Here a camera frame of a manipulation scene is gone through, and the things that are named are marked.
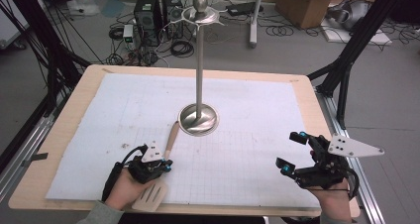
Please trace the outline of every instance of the hand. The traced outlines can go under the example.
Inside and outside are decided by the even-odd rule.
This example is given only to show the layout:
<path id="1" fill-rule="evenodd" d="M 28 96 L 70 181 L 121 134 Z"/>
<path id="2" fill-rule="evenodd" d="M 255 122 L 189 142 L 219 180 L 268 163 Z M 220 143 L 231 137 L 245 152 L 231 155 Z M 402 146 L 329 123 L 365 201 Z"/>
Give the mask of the hand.
<path id="1" fill-rule="evenodd" d="M 318 199 L 322 211 L 328 217 L 351 223 L 348 188 L 349 183 L 343 178 L 342 182 L 332 185 L 329 189 L 322 189 L 320 186 L 307 189 Z"/>
<path id="2" fill-rule="evenodd" d="M 127 204 L 134 202 L 146 188 L 154 183 L 154 180 L 145 184 L 139 183 L 133 179 L 126 168 L 123 168 L 111 193 L 105 200 L 105 204 L 114 209 L 122 210 Z"/>

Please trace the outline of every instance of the robotic hand controller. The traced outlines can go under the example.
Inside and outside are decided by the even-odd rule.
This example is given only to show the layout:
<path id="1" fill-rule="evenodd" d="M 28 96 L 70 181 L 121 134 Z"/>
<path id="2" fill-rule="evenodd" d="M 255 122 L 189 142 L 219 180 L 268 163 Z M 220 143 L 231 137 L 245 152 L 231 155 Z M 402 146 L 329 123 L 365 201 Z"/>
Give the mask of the robotic hand controller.
<path id="1" fill-rule="evenodd" d="M 383 155 L 383 149 L 375 148 L 367 144 L 352 140 L 350 138 L 333 135 L 333 139 L 328 141 L 322 135 L 314 137 L 304 132 L 299 134 L 290 133 L 290 140 L 306 145 L 308 142 L 313 152 L 312 160 L 315 162 L 312 168 L 295 168 L 281 158 L 277 158 L 275 165 L 281 169 L 281 174 L 286 175 L 296 181 L 301 188 L 311 186 L 321 186 L 324 189 L 330 188 L 336 183 L 343 181 L 343 178 L 351 178 L 352 184 L 349 197 L 357 195 L 359 189 L 359 177 L 357 173 L 349 167 L 346 157 L 367 157 Z"/>
<path id="2" fill-rule="evenodd" d="M 130 162 L 127 162 L 127 159 L 135 151 L 140 151 L 142 154 L 140 156 L 134 156 Z M 133 179 L 139 183 L 147 183 L 150 180 L 160 177 L 164 172 L 169 172 L 171 170 L 171 165 L 172 161 L 166 161 L 156 145 L 148 147 L 144 144 L 143 146 L 134 148 L 126 155 L 121 163 L 115 163 L 105 182 L 105 187 L 102 192 L 102 201 L 105 201 L 108 198 L 112 187 L 124 167 L 128 167 L 128 171 Z"/>

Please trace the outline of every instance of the wooden tabletop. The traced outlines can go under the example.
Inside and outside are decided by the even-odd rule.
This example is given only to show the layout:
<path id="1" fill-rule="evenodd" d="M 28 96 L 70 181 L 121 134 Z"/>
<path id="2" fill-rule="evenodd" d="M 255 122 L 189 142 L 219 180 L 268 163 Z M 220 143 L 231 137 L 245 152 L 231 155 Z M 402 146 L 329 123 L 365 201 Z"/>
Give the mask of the wooden tabletop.
<path id="1" fill-rule="evenodd" d="M 194 77 L 194 69 L 90 65 L 56 119 L 38 154 L 48 153 L 46 160 L 34 161 L 9 200 L 9 206 L 31 210 L 90 210 L 93 201 L 60 201 L 45 199 L 57 171 L 60 159 L 74 136 L 87 107 L 107 73 L 152 74 L 160 76 Z M 204 70 L 204 78 L 245 79 L 286 82 L 293 86 L 305 131 L 324 135 L 330 131 L 313 87 L 305 75 Z M 351 202 L 352 216 L 359 216 L 355 200 Z M 215 205 L 162 204 L 157 213 L 258 215 L 258 216 L 316 216 L 319 208 L 245 207 Z"/>

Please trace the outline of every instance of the sleeve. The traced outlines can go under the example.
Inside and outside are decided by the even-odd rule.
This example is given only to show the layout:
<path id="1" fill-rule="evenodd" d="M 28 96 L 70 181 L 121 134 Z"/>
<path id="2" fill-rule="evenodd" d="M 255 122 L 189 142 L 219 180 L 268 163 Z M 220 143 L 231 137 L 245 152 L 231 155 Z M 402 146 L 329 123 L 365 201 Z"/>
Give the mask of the sleeve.
<path id="1" fill-rule="evenodd" d="M 77 224 L 117 224 L 123 213 L 123 211 L 115 210 L 100 201 L 96 201 L 87 217 L 78 221 Z"/>
<path id="2" fill-rule="evenodd" d="M 324 212 L 321 212 L 320 223 L 321 224 L 351 224 L 350 222 L 331 219 L 330 217 L 325 215 Z"/>

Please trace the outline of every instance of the computer tower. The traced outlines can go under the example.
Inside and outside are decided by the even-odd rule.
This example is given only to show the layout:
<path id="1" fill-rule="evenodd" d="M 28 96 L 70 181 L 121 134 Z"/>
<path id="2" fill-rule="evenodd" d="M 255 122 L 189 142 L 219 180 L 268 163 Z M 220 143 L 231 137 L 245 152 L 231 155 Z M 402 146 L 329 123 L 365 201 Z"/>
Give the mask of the computer tower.
<path id="1" fill-rule="evenodd" d="M 137 0 L 134 8 L 141 45 L 157 47 L 162 29 L 160 5 L 158 0 Z"/>
<path id="2" fill-rule="evenodd" d="M 182 3 L 180 0 L 161 0 L 163 23 L 167 25 L 170 22 L 176 22 L 181 19 Z M 166 27 L 167 37 L 169 39 L 180 39 L 183 36 L 183 23 L 178 22 Z"/>

